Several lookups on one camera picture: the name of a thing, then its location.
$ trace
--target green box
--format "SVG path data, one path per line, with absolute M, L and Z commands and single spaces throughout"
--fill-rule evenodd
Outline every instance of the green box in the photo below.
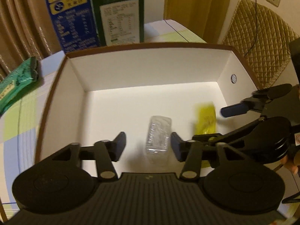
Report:
M 144 0 L 91 0 L 102 46 L 144 41 Z

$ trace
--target blue box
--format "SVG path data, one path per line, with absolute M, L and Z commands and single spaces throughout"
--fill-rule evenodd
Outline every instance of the blue box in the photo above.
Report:
M 100 46 L 90 0 L 46 0 L 64 52 Z

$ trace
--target plaid tablecloth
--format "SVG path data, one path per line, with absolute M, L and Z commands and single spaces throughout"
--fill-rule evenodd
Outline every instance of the plaid tablecloth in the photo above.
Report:
M 199 42 L 196 34 L 173 20 L 145 25 L 145 42 Z M 8 218 L 19 209 L 11 192 L 14 179 L 34 163 L 35 145 L 46 99 L 65 54 L 57 52 L 40 62 L 41 82 L 0 118 L 0 198 Z

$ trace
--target ribbed black surface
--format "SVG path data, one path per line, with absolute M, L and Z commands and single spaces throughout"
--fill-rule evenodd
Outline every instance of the ribbed black surface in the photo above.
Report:
M 39 215 L 22 210 L 7 224 L 268 225 L 282 218 L 276 211 L 252 216 L 224 211 L 196 184 L 181 182 L 175 174 L 125 173 L 117 182 L 102 183 L 88 202 L 72 211 Z

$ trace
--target box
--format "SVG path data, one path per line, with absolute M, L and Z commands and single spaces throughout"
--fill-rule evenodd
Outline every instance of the box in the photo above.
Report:
M 196 106 L 213 102 L 217 132 L 225 134 L 259 117 L 255 112 L 232 118 L 219 114 L 220 108 L 249 97 L 256 84 L 244 58 L 224 45 L 142 43 L 69 53 L 46 103 L 36 160 L 72 142 L 91 146 L 124 131 L 126 148 L 113 163 L 118 175 L 159 172 L 143 153 L 151 116 L 171 118 L 172 131 L 190 140 Z M 172 153 L 165 171 L 179 174 L 182 167 Z M 96 175 L 93 161 L 84 161 L 83 168 Z
M 99 46 L 90 0 L 46 0 L 64 52 Z
M 144 41 L 144 0 L 91 0 L 100 44 Z

